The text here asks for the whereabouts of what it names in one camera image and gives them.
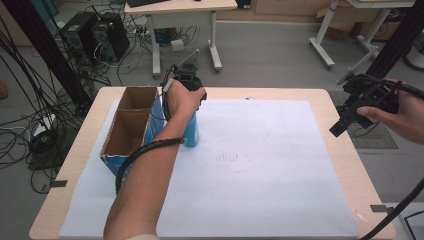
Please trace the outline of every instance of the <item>human hand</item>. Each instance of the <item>human hand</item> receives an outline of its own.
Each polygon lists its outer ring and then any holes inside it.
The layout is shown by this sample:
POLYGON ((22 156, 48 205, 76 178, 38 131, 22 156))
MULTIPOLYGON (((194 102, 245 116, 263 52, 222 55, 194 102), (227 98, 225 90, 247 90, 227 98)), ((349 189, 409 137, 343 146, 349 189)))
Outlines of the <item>human hand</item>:
POLYGON ((196 91, 189 91, 180 81, 174 80, 167 92, 168 107, 172 118, 182 116, 190 119, 199 108, 200 100, 205 93, 206 90, 203 87, 196 91))
POLYGON ((411 142, 424 144, 424 100, 407 92, 398 91, 398 101, 397 114, 375 107, 360 107, 357 113, 380 121, 411 142))

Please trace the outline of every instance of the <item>desk leg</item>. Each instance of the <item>desk leg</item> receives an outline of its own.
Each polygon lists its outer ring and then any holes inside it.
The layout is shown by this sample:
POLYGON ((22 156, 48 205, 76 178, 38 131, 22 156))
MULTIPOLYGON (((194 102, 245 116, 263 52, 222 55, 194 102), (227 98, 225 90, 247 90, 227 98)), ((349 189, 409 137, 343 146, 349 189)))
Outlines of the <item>desk leg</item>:
MULTIPOLYGON (((389 15, 390 9, 383 9, 380 12, 380 15, 378 15, 377 19, 373 23, 370 31, 367 33, 367 35, 364 36, 357 36, 356 38, 359 41, 359 44, 367 51, 372 51, 373 46, 371 45, 371 40, 373 39, 374 35, 377 33, 378 29, 380 28, 381 24, 383 24, 384 20, 386 20, 386 17, 389 15)), ((377 57, 378 51, 375 51, 373 56, 377 57)))
POLYGON ((216 31, 216 12, 211 12, 211 39, 209 40, 209 49, 211 51, 213 65, 215 69, 219 72, 222 69, 221 60, 219 59, 218 49, 215 45, 215 31, 216 31))
POLYGON ((153 78, 157 78, 160 75, 160 49, 159 44, 156 42, 155 28, 153 25, 152 16, 149 14, 146 16, 147 23, 149 24, 150 39, 152 41, 152 57, 153 57, 153 78))
POLYGON ((328 69, 334 67, 336 65, 333 60, 328 56, 327 52, 325 52, 324 48, 321 46, 322 39, 324 38, 325 33, 327 32, 328 26, 330 25, 331 19, 333 19, 334 13, 336 12, 337 5, 340 0, 333 0, 330 7, 328 8, 327 13, 325 14, 324 20, 321 24, 321 28, 319 29, 318 35, 316 38, 309 38, 312 46, 317 50, 318 54, 324 59, 327 64, 328 69))

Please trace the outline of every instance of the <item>white sheet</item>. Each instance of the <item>white sheet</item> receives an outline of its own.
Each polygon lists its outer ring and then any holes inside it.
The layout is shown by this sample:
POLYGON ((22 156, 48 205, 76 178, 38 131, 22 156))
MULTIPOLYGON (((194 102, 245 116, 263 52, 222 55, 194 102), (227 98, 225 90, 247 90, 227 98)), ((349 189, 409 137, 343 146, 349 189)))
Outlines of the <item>white sheet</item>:
MULTIPOLYGON (((117 103, 76 186, 61 237, 101 238, 114 176, 99 153, 117 103)), ((160 237, 358 236, 306 101, 207 100, 200 141, 181 147, 160 237)))

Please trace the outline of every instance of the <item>black pole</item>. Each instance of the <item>black pole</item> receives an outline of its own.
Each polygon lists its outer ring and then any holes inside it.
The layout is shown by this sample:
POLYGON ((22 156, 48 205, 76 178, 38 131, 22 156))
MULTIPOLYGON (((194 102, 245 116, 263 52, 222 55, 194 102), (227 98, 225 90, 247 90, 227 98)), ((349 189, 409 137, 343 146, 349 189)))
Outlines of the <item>black pole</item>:
POLYGON ((424 28, 424 0, 416 0, 406 18, 399 24, 392 37, 384 45, 367 74, 385 78, 398 60, 410 50, 414 40, 424 28))
POLYGON ((79 113, 86 115, 92 99, 84 91, 31 0, 1 1, 68 93, 79 113))

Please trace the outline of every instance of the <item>floor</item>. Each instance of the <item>floor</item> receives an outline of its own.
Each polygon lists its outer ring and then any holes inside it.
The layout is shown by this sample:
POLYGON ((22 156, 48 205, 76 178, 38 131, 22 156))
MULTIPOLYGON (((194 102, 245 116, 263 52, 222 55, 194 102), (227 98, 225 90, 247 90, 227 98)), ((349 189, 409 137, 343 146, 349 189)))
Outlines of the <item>floor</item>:
MULTIPOLYGON (((90 1, 90 4, 101 3, 100 0, 90 1)), ((56 21, 66 23, 77 11, 84 11, 90 5, 60 3, 57 6, 60 13, 56 16, 56 21)), ((323 46, 336 62, 334 68, 327 70, 319 55, 309 45, 309 38, 316 36, 318 29, 319 24, 219 21, 216 44, 223 64, 221 72, 216 72, 212 67, 207 45, 209 27, 198 29, 190 46, 186 46, 184 51, 173 52, 169 47, 162 48, 162 72, 199 49, 198 76, 206 87, 321 88, 341 91, 342 87, 336 81, 346 73, 348 67, 362 58, 364 51, 353 39, 326 37, 323 46)), ((112 86, 159 86, 164 74, 159 79, 154 79, 151 55, 133 44, 131 42, 130 47, 135 47, 122 62, 122 67, 119 70, 116 67, 109 68, 107 76, 112 86)), ((49 72, 34 48, 20 47, 19 51, 41 76, 49 78, 49 72)), ((2 49, 0 55, 10 64, 23 87, 30 89, 22 72, 2 49)), ((360 72, 366 71, 370 63, 366 62, 360 72)), ((34 110, 29 101, 4 64, 0 64, 0 73, 9 93, 8 98, 0 100, 0 123, 32 114, 34 110)), ((412 70, 402 60, 388 77, 406 80, 408 84, 424 89, 424 72, 412 70)), ((21 124, 12 123, 0 127, 19 127, 21 124)), ((391 134, 399 149, 358 149, 358 153, 382 202, 396 203, 423 177, 424 146, 410 143, 393 132, 391 134)), ((4 134, 1 136, 3 148, 10 140, 5 140, 4 134)), ((21 151, 24 151, 22 146, 17 145, 11 151, 12 157, 20 156, 21 151)), ((1 163, 11 161, 11 157, 7 155, 1 158, 1 163)), ((31 175, 32 171, 25 161, 0 170, 0 236, 4 239, 29 239, 29 229, 46 197, 45 194, 36 193, 30 182, 33 181, 38 188, 49 183, 42 172, 34 174, 33 179, 31 175)), ((424 193, 416 201, 424 202, 424 193)))

